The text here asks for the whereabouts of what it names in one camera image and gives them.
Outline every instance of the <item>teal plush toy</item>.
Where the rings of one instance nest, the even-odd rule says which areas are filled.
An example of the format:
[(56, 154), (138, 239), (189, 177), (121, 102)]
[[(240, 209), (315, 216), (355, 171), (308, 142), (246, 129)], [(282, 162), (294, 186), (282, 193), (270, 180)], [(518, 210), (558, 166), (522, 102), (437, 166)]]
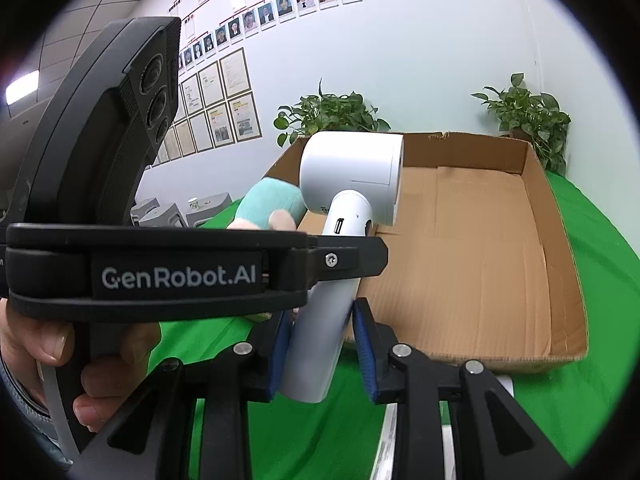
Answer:
[(227, 229), (294, 230), (305, 213), (298, 186), (267, 176), (244, 196)]

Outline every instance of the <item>camera lens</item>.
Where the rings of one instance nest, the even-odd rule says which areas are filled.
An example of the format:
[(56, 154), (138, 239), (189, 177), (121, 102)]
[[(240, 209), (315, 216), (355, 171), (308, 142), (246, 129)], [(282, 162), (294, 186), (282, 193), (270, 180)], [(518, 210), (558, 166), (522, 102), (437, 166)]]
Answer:
[(146, 125), (152, 127), (156, 124), (156, 121), (164, 112), (164, 106), (166, 105), (166, 86), (163, 86), (159, 89), (158, 93), (155, 95), (154, 100), (151, 102), (151, 106), (149, 107), (149, 111), (146, 114)]
[(158, 132), (156, 133), (156, 142), (162, 142), (164, 136), (166, 135), (166, 131), (169, 129), (169, 119), (164, 118), (164, 120), (160, 123), (160, 127), (158, 128)]
[(160, 73), (162, 72), (162, 56), (157, 54), (154, 56), (142, 73), (142, 79), (140, 80), (140, 92), (143, 94), (148, 93), (154, 85), (160, 79)]

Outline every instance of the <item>finger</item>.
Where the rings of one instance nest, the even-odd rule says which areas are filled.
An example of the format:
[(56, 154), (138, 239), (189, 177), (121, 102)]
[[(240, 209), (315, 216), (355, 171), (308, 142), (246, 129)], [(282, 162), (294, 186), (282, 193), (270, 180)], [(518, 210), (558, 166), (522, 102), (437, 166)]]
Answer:
[(46, 406), (36, 359), (31, 357), (22, 346), (14, 346), (14, 343), (4, 335), (0, 337), (0, 352), (14, 378), (34, 400), (39, 402), (41, 406)]
[(74, 400), (74, 413), (78, 421), (90, 431), (100, 431), (104, 423), (109, 420), (125, 401), (125, 397), (105, 397), (93, 399), (82, 394)]
[(159, 323), (138, 323), (129, 326), (120, 346), (120, 355), (129, 365), (146, 358), (160, 342)]
[(2, 300), (0, 333), (14, 348), (24, 348), (44, 365), (66, 363), (74, 350), (73, 325), (62, 321), (40, 321), (19, 314)]
[(269, 216), (269, 227), (274, 231), (295, 231), (296, 222), (285, 209), (277, 209)]
[(89, 397), (128, 397), (146, 376), (147, 359), (129, 365), (120, 356), (100, 357), (84, 367), (82, 388)]

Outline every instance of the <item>white hair dryer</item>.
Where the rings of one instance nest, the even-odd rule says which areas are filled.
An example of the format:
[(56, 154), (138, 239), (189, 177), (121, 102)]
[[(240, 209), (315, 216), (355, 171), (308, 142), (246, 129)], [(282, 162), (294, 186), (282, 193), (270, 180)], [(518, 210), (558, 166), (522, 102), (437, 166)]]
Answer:
[[(402, 135), (318, 132), (300, 162), (306, 208), (327, 215), (323, 235), (366, 236), (371, 223), (393, 225), (398, 212)], [(338, 362), (358, 279), (319, 282), (293, 326), (280, 393), (321, 402)]]

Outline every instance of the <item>potted plant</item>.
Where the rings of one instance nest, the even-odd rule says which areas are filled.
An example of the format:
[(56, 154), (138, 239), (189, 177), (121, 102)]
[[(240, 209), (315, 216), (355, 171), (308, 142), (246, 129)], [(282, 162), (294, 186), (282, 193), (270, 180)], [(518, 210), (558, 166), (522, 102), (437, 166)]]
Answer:
[(361, 94), (323, 94), (322, 80), (318, 94), (301, 97), (300, 102), (292, 107), (278, 108), (278, 117), (273, 125), (279, 130), (292, 130), (278, 136), (278, 145), (284, 146), (287, 139), (293, 144), (298, 137), (310, 137), (323, 130), (388, 132), (391, 129), (384, 119), (374, 117), (377, 108), (367, 109)]
[(491, 100), (484, 93), (471, 94), (482, 99), (487, 110), (500, 120), (500, 131), (505, 136), (528, 140), (545, 170), (564, 176), (566, 162), (564, 149), (571, 118), (560, 111), (558, 101), (551, 95), (533, 95), (522, 85), (524, 74), (511, 74), (511, 87), (498, 92), (491, 86), (484, 88), (494, 92), (498, 99)]

